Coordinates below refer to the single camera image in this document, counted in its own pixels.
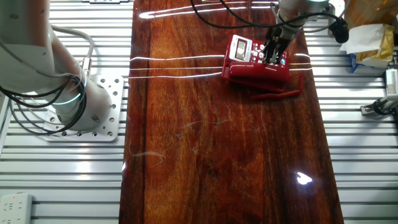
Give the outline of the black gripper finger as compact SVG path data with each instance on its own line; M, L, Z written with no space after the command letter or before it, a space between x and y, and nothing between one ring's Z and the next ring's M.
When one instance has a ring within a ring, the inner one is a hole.
M263 51L264 57L262 59L262 62L264 64L268 64L270 62L270 60L271 60L271 58L272 58L272 56L274 54L274 49L275 49L275 42L268 42L265 45L265 48L264 48L264 51Z
M275 63L280 64L280 61L282 60L282 55L289 46L289 43L281 43L277 44L275 48Z

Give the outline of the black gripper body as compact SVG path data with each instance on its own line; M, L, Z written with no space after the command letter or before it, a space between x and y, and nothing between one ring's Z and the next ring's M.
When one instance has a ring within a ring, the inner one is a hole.
M290 44L293 39L293 31L285 27L268 28L265 44L270 46L272 42L277 44Z

